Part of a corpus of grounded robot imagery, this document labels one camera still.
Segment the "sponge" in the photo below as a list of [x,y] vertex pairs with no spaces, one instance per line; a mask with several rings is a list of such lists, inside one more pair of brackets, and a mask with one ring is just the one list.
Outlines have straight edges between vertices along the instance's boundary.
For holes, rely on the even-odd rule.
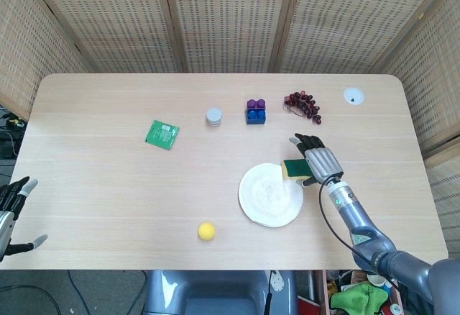
[[282,177],[285,180],[308,180],[313,176],[305,159],[283,160]]

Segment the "building block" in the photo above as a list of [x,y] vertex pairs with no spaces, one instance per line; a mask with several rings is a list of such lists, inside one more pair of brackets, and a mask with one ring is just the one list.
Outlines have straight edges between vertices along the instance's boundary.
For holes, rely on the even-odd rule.
[[267,118],[265,109],[265,101],[263,99],[259,99],[258,101],[254,99],[248,100],[246,106],[246,123],[264,124]]

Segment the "tennis ball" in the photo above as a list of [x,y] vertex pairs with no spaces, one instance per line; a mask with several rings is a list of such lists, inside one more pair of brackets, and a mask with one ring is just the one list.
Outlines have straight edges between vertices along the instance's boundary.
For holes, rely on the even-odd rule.
[[203,241],[209,241],[216,236],[216,228],[211,223],[202,223],[198,228],[198,236]]

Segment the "blue block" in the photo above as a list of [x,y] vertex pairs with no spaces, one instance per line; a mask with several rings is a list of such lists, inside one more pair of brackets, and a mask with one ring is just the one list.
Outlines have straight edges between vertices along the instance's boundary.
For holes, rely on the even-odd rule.
[[246,109],[247,124],[265,124],[265,109]]

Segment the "paper plate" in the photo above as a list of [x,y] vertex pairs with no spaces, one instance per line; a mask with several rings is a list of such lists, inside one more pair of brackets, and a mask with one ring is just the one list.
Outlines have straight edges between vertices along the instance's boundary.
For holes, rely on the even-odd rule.
[[266,227],[282,227],[302,208],[303,189],[295,181],[282,179],[281,165],[259,164],[239,183],[239,203],[253,221]]

